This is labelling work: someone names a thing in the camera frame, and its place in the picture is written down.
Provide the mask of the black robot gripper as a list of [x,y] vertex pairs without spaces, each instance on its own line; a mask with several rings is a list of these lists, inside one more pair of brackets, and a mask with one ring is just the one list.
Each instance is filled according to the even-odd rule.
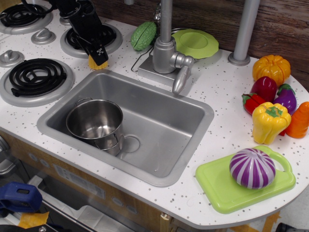
[[51,0],[53,8],[58,9],[60,16],[69,21],[76,34],[76,40],[85,46],[86,53],[97,66],[108,61],[108,54],[102,39],[101,20],[94,4],[90,0]]

